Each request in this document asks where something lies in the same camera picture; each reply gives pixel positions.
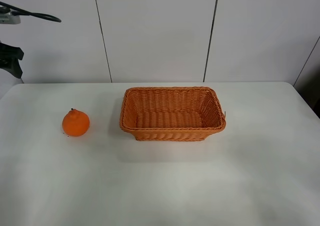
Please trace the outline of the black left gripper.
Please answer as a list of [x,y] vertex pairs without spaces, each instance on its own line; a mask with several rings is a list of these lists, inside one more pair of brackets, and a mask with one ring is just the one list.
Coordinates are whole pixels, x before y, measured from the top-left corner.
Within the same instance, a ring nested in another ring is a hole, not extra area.
[[24,52],[19,47],[0,43],[0,68],[9,72],[17,79],[21,79],[23,72],[19,60],[24,57]]

